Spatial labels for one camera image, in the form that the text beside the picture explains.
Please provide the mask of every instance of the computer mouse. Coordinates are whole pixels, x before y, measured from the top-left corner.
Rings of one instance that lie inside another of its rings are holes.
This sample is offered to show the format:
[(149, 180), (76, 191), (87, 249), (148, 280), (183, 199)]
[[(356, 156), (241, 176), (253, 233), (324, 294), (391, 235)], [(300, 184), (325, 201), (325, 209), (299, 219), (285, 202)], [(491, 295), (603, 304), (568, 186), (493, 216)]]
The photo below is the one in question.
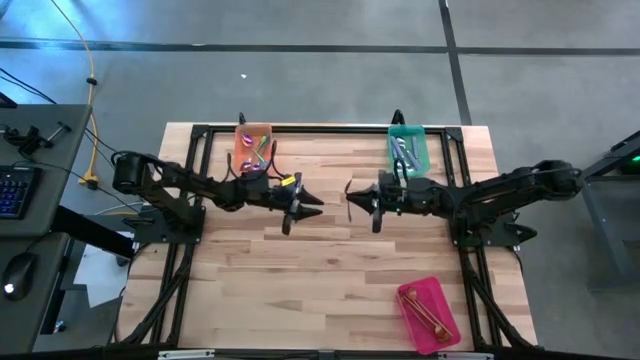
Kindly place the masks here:
[(11, 301), (24, 299), (31, 290), (38, 256), (23, 252), (14, 256), (2, 274), (2, 293)]

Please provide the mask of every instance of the gray floor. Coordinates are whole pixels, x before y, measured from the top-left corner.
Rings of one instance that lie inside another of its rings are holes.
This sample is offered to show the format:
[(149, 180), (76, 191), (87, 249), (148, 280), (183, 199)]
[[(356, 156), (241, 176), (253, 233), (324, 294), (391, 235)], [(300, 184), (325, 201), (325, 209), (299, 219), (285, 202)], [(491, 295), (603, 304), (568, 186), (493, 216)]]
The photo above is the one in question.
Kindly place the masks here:
[[(60, 4), (92, 40), (445, 44), (437, 0)], [(640, 47), (638, 1), (449, 0), (449, 6), (459, 46)], [(0, 37), (74, 40), (75, 34), (48, 1), (20, 0), (0, 21)], [(239, 111), (259, 121), (386, 123), (401, 108), (412, 123), (460, 124), (446, 54), (94, 52), (94, 57), (101, 138), (118, 149), (156, 152), (168, 121), (234, 121)], [(461, 56), (460, 62), (473, 124), (490, 127), (502, 171), (547, 158), (587, 166), (638, 130), (640, 57)], [(59, 102), (81, 103), (87, 96), (84, 52), (0, 49), (0, 66)], [(4, 82), (0, 91), (18, 102), (41, 102)], [(90, 149), (83, 143), (75, 171), (84, 173)], [(110, 189), (110, 168), (102, 160), (98, 171)], [(63, 203), (85, 213), (117, 205), (75, 180)], [(640, 335), (640, 292), (596, 294), (586, 288), (606, 264), (582, 199), (535, 204), (522, 213), (521, 222), (539, 231), (523, 246), (523, 260), (540, 344), (640, 358), (640, 343), (633, 340)], [(108, 330), (92, 329), (113, 315), (109, 307), (113, 304), (69, 320), (76, 334), (103, 335), (42, 340), (39, 348), (50, 348), (44, 343), (49, 341), (56, 349), (100, 343)]]

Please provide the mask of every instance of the blue backlit keyboard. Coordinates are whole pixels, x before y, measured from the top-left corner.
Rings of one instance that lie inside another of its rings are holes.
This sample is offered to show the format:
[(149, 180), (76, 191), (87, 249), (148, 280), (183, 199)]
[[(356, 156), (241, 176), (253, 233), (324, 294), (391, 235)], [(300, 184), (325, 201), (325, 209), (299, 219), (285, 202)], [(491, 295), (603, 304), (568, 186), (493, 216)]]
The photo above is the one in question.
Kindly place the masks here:
[(42, 169), (0, 166), (0, 219), (22, 219)]

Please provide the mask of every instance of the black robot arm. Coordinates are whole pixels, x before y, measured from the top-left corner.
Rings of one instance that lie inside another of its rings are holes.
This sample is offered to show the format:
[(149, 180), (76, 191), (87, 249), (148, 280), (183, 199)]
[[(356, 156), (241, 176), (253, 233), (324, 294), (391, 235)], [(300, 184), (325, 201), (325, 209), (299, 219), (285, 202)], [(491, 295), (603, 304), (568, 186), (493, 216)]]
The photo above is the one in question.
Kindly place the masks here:
[(428, 178), (405, 179), (402, 187), (397, 174), (381, 171), (377, 184), (347, 193), (347, 200), (373, 215), (373, 232), (381, 230), (386, 212), (431, 214), (475, 231), (533, 202), (571, 199), (581, 189), (579, 175), (580, 170), (567, 162), (547, 160), (465, 187), (444, 186)]
[[(301, 173), (279, 178), (277, 185), (270, 186), (267, 170), (272, 162), (265, 170), (246, 172), (227, 181), (229, 169), (224, 180), (216, 181), (186, 170), (177, 163), (136, 152), (115, 153), (112, 161), (115, 164), (113, 188), (148, 201), (162, 212), (167, 225), (172, 228), (192, 226), (198, 209), (190, 206), (187, 199), (171, 196), (167, 188), (206, 197), (217, 207), (230, 212), (239, 210), (245, 204), (283, 211), (282, 232), (286, 235), (291, 231), (292, 222), (322, 214), (322, 210), (301, 205), (324, 204), (305, 190)], [(159, 179), (153, 178), (152, 168), (160, 175)]]

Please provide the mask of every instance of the wooden tabletop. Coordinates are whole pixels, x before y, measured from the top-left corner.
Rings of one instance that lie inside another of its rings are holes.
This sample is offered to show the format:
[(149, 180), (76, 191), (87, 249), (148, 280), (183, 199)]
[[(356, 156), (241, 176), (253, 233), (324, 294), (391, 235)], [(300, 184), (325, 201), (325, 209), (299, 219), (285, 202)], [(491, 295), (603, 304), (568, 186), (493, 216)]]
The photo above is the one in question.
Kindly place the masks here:
[[(184, 164), (192, 125), (167, 124), (161, 159)], [(472, 181), (497, 175), (488, 128), (462, 129)], [(356, 206), (351, 207), (353, 221), (347, 219), (346, 183), (353, 179), (351, 189), (364, 189), (376, 181), (379, 169), (388, 167), (385, 135), (278, 133), (276, 138), (278, 169), (302, 172), (306, 189), (325, 202), (324, 214), (295, 224), (284, 236), (279, 212), (244, 207), (226, 213), (205, 200), (205, 230), (195, 251), (180, 346), (413, 350), (394, 291), (400, 284), (436, 276), (462, 334), (451, 349), (471, 350), (460, 260), (446, 221), (387, 215), (382, 232), (373, 234), (370, 216)], [(445, 183), (440, 143), (427, 136), (427, 145), (427, 175)], [(200, 168), (201, 152), (202, 145), (194, 169)], [(209, 176), (224, 176), (228, 152), (233, 153), (232, 134), (216, 135)], [(461, 184), (455, 155), (454, 163)], [(167, 245), (151, 245), (133, 264), (120, 309), (121, 337), (156, 300), (166, 253)], [(498, 305), (535, 343), (516, 258), (488, 248), (487, 260)], [(486, 313), (478, 308), (489, 341)], [(173, 303), (168, 309), (173, 314)], [(171, 318), (165, 318), (163, 338)]]

